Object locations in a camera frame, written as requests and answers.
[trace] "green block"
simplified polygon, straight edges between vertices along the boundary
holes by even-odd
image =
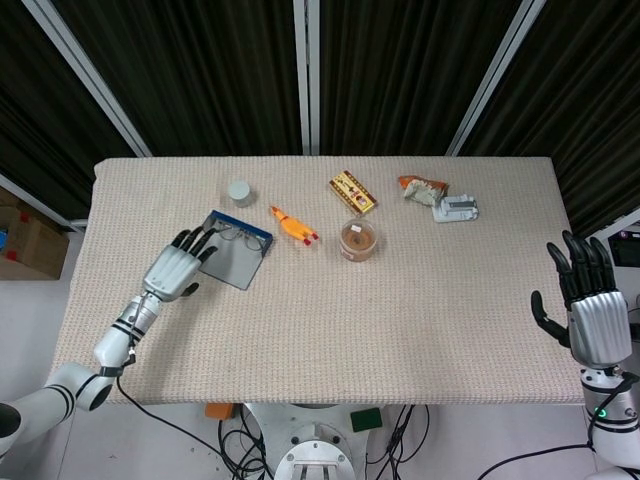
[[[351,427],[354,432],[371,430],[382,426],[382,415],[379,408],[369,408],[359,412],[351,412]]]

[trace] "black cable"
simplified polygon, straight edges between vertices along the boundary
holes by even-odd
[[[398,419],[396,420],[396,424],[393,427],[393,431],[391,432],[391,437],[393,438],[393,435],[396,433],[396,431],[398,430],[398,425],[400,425],[400,419],[402,418],[402,414],[404,413],[404,411],[407,409],[407,406],[404,405],[402,407],[402,410],[400,410],[400,415],[398,415]],[[388,449],[389,449],[389,443],[387,443],[387,449],[385,450],[385,453],[376,461],[374,462],[367,462],[367,465],[375,465],[376,463],[380,463],[382,460],[384,460],[385,458],[387,458],[387,454],[388,454]]]
[[[240,408],[240,420],[242,421],[242,426],[247,431],[247,433],[251,436],[251,438],[255,438],[255,436],[249,430],[249,425],[247,425],[247,419],[244,417],[244,407]]]
[[[589,427],[587,428],[587,445],[589,448],[593,447],[593,428],[596,425],[596,421],[598,420],[598,414],[607,408],[607,406],[618,396],[618,394],[629,390],[631,385],[640,380],[640,377],[631,373],[631,372],[622,372],[622,381],[618,384],[616,388],[614,388],[609,396],[596,408],[595,412],[591,413],[591,421],[589,422]]]
[[[218,443],[220,445],[220,450],[218,450],[217,448],[215,448],[213,445],[211,445],[210,443],[205,442],[204,440],[202,440],[201,438],[197,437],[196,435],[194,435],[193,433],[185,430],[182,427],[179,427],[178,425],[169,422],[168,420],[165,420],[162,417],[159,417],[158,415],[154,415],[153,413],[149,412],[147,409],[145,409],[142,405],[140,405],[133,397],[131,397],[131,395],[129,395],[127,392],[125,392],[124,388],[122,387],[122,384],[120,383],[120,377],[116,377],[116,386],[118,387],[118,390],[120,391],[120,393],[122,394],[122,396],[124,398],[126,398],[129,402],[131,402],[131,404],[133,406],[135,406],[138,410],[140,410],[142,413],[144,413],[145,415],[153,418],[154,420],[159,421],[160,423],[164,423],[165,425],[187,435],[188,437],[192,438],[193,440],[195,440],[196,442],[204,445],[205,447],[207,447],[208,449],[210,449],[211,451],[213,451],[216,455],[218,455],[222,461],[224,462],[225,466],[227,467],[227,469],[229,470],[229,472],[231,472],[232,478],[233,479],[238,479],[238,480],[243,480],[243,474],[246,475],[247,473],[255,473],[255,472],[259,472],[260,470],[264,470],[264,472],[266,472],[270,478],[273,478],[271,476],[271,472],[269,471],[268,467],[267,467],[267,463],[266,463],[266,459],[265,459],[265,455],[264,455],[264,444],[262,443],[262,436],[260,437],[260,439],[256,439],[251,432],[245,432],[244,430],[231,430],[230,432],[227,432],[227,434],[225,435],[224,438],[221,438],[221,424],[222,422],[218,423]],[[239,433],[241,435],[246,435],[247,437],[249,437],[251,439],[251,441],[253,442],[253,445],[251,446],[251,448],[249,448],[246,452],[244,457],[242,457],[242,459],[240,460],[240,462],[238,462],[237,464],[231,459],[231,457],[229,457],[229,455],[226,453],[224,445],[225,445],[225,441],[228,438],[228,436],[230,434],[236,434]],[[261,458],[252,458],[249,459],[247,461],[247,458],[249,456],[249,454],[251,453],[251,451],[257,448],[260,453],[261,453]],[[260,463],[260,467],[251,467],[249,468],[249,465],[253,462],[259,462]],[[261,477],[259,477],[259,479],[264,479],[264,472],[262,474]]]
[[[370,462],[366,459],[368,458],[368,455],[367,457],[365,457],[365,470],[364,470],[365,480],[367,479],[367,466],[375,465],[385,459],[386,461],[380,468],[380,471],[378,472],[378,475],[376,476],[375,480],[380,480],[380,477],[382,477],[387,467],[391,467],[391,477],[393,480],[402,480],[402,478],[400,477],[400,473],[398,472],[398,467],[401,464],[408,462],[418,454],[418,452],[424,445],[427,435],[429,434],[429,428],[431,425],[431,414],[429,412],[429,407],[427,405],[425,405],[425,408],[427,410],[427,426],[425,428],[425,433],[418,447],[413,451],[413,453],[411,453],[411,455],[409,455],[409,457],[403,458],[405,453],[404,452],[404,433],[407,429],[407,426],[409,425],[409,421],[411,420],[413,410],[415,409],[415,405],[411,405],[407,410],[407,406],[405,405],[402,407],[402,410],[398,415],[396,424],[391,433],[391,438],[387,442],[384,455],[382,455],[378,460],[375,460],[373,462]],[[398,449],[400,450],[400,453],[398,456],[396,456],[396,451],[398,451]]]
[[[629,475],[631,478],[635,478],[635,480],[640,480],[640,477],[638,477],[632,469],[623,468],[622,471],[627,475]]]
[[[422,448],[422,446],[424,445],[424,442],[427,439],[427,435],[429,435],[429,428],[431,427],[431,412],[429,412],[429,405],[425,405],[425,408],[427,409],[427,428],[424,431],[422,440],[420,441],[420,444],[411,455],[409,455],[407,458],[403,458],[399,460],[398,463],[407,463],[409,460],[415,457],[420,451],[420,449]]]
[[[491,468],[486,470],[482,475],[480,475],[478,477],[478,480],[482,480],[483,478],[486,478],[486,476],[489,475],[491,472],[493,472],[495,469],[503,465],[506,465],[507,463],[515,462],[516,460],[522,460],[524,458],[530,458],[530,457],[537,457],[539,455],[546,455],[548,453],[560,452],[563,450],[575,450],[579,448],[591,448],[591,447],[586,443],[580,443],[578,445],[565,445],[564,447],[549,448],[547,450],[540,450],[539,452],[526,453],[524,455],[518,455],[517,457],[511,457],[506,460],[503,460],[500,463],[496,463],[494,466],[492,466]]]
[[[122,385],[120,384],[120,377],[116,377],[116,386],[118,387],[118,390],[120,391],[120,393],[122,394],[122,396],[124,398],[126,398],[127,400],[129,400],[138,410],[140,410],[142,413],[144,413],[145,415],[148,415],[149,417],[153,418],[154,420],[157,420],[161,423],[164,423],[165,425],[174,428],[176,430],[178,430],[179,432],[184,433],[186,436],[191,437],[192,439],[194,439],[196,442],[201,443],[202,445],[204,445],[205,447],[207,447],[208,449],[210,449],[211,451],[215,452],[218,456],[222,457],[222,453],[220,452],[220,450],[218,450],[217,448],[215,448],[213,445],[205,442],[204,440],[202,440],[199,437],[196,437],[193,433],[188,432],[187,430],[185,430],[182,427],[179,427],[178,425],[175,425],[171,422],[169,422],[168,420],[165,420],[162,417],[159,417],[157,415],[154,415],[153,413],[149,412],[148,410],[146,410],[142,405],[140,405],[138,402],[136,402],[130,395],[127,394],[127,392],[124,391],[124,389],[122,388]]]

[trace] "orange object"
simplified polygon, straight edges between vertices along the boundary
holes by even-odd
[[[309,239],[309,237],[313,238],[314,240],[318,239],[318,234],[314,232],[313,229],[307,227],[297,218],[286,215],[278,207],[271,207],[271,213],[278,219],[278,221],[280,222],[280,226],[285,232],[287,232],[293,238],[302,240],[305,245],[311,245],[311,240]]]
[[[406,175],[404,177],[398,177],[398,182],[400,182],[400,186],[405,190],[413,180],[420,180],[428,184],[432,188],[442,190],[444,193],[446,193],[447,189],[449,188],[449,184],[445,182],[438,182],[437,180],[428,180],[426,178],[422,178],[417,175]]]
[[[204,407],[204,415],[218,420],[229,420],[233,417],[233,403],[207,403]]]

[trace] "white metal frame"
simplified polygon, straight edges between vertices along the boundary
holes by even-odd
[[[457,156],[546,0],[522,0],[445,155]]]
[[[305,0],[293,0],[293,23],[296,35],[296,63],[298,67],[298,97],[300,99],[302,154],[310,155],[309,57],[307,54],[307,5]]]
[[[144,143],[116,97],[111,93],[102,76],[50,0],[22,0],[22,3],[89,90],[91,96],[136,156],[151,157],[151,150]]]
[[[638,208],[630,214],[620,217],[608,227],[605,227],[602,230],[598,230],[591,236],[597,238],[602,243],[608,246],[609,242],[607,242],[607,239],[610,236],[615,235],[620,230],[624,230],[625,228],[633,225],[636,222],[640,222],[640,206],[638,206]]]
[[[320,155],[320,1],[306,0],[311,155]]]
[[[320,153],[320,0],[293,0],[303,155]]]

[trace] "cardboard box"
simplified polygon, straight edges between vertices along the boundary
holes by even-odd
[[[0,230],[7,232],[0,250],[1,280],[57,280],[69,239],[16,207],[0,207]]]
[[[38,210],[33,208],[28,203],[23,202],[18,197],[16,197],[13,193],[5,190],[0,187],[0,207],[15,207],[21,212],[25,212],[32,217],[37,218],[40,222],[44,223],[47,227],[55,230],[56,232],[60,232],[62,229],[60,225],[51,220],[45,214],[40,213]]]

